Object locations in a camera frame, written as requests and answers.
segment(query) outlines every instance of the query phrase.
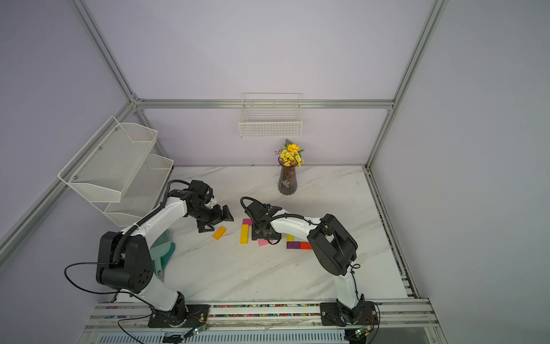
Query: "marble table surface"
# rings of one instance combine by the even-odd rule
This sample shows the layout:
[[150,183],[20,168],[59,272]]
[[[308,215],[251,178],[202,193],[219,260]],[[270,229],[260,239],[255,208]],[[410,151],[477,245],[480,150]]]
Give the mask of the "marble table surface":
[[240,244],[244,211],[239,200],[260,202],[308,217],[336,216],[357,241],[355,276],[367,299],[407,298],[399,270],[365,175],[360,166],[304,166],[297,170],[298,190],[285,196],[277,182],[280,167],[176,167],[171,179],[202,180],[219,204],[229,205],[235,222],[222,222],[227,232],[219,241],[213,232],[198,233],[196,222],[178,220],[170,227],[176,249],[164,272],[164,282],[189,301],[263,301],[335,299],[333,276],[311,250],[259,247],[249,232]]

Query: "white robotic arm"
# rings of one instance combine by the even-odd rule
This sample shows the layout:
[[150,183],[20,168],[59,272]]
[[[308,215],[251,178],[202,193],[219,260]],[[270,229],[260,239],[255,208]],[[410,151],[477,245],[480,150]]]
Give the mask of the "white robotic arm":
[[327,323],[345,326],[357,324],[364,312],[372,312],[373,305],[359,298],[353,278],[353,264],[356,259],[357,243],[342,224],[331,214],[323,218],[303,217],[270,204],[263,204],[250,197],[241,198],[241,206],[252,219],[252,239],[263,238],[273,244],[281,239],[282,233],[291,234],[311,244],[319,263],[334,275],[337,302],[328,304],[332,314],[322,317]]
[[[173,182],[189,185],[187,189],[169,191]],[[252,200],[248,206],[244,200]],[[241,199],[245,213],[252,219],[252,239],[281,239],[282,233],[307,240],[319,263],[334,275],[337,302],[324,303],[327,325],[357,324],[366,309],[365,301],[359,299],[352,266],[356,258],[357,243],[332,215],[323,218],[303,217],[286,210],[263,204],[255,199]],[[171,224],[190,215],[197,220],[199,232],[213,231],[213,225],[233,221],[227,206],[216,205],[212,189],[200,181],[170,181],[160,206],[133,226],[121,232],[107,232],[100,241],[97,282],[117,290],[125,290],[152,305],[153,315],[149,327],[181,326],[190,307],[184,296],[166,286],[153,271],[149,248]]]
[[[188,188],[170,191],[170,184]],[[101,237],[96,280],[98,283],[138,296],[153,307],[150,327],[179,326],[189,314],[183,295],[166,286],[153,271],[149,248],[168,227],[190,215],[199,232],[214,230],[222,221],[233,221],[227,206],[216,205],[212,189],[200,181],[172,180],[159,207],[133,226]]]

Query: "flower vase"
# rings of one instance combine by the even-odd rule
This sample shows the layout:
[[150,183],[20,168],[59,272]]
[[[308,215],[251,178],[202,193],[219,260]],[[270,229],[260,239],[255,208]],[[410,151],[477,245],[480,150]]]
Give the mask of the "flower vase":
[[280,176],[279,176],[279,192],[283,195],[292,195],[298,188],[296,180],[296,165],[284,166],[279,160]]

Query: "mesh shelf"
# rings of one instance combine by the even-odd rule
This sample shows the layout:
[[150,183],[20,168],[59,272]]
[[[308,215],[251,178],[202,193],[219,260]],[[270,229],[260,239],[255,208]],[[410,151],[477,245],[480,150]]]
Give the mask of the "mesh shelf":
[[156,130],[114,121],[114,127],[76,172],[67,180],[59,175],[88,202],[120,202],[157,141]]
[[300,100],[243,100],[239,129],[243,138],[300,137]]
[[157,204],[173,164],[173,160],[149,154],[122,200],[107,205],[105,216],[126,227],[147,215]]

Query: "orange block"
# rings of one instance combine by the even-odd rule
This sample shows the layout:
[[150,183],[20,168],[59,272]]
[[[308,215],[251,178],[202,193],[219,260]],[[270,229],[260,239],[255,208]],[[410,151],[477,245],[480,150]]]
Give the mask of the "orange block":
[[301,250],[313,250],[309,243],[304,243],[304,242],[300,243],[300,249]]
[[219,240],[222,235],[226,232],[226,228],[221,226],[213,235],[212,235],[212,238],[216,239],[216,240]]

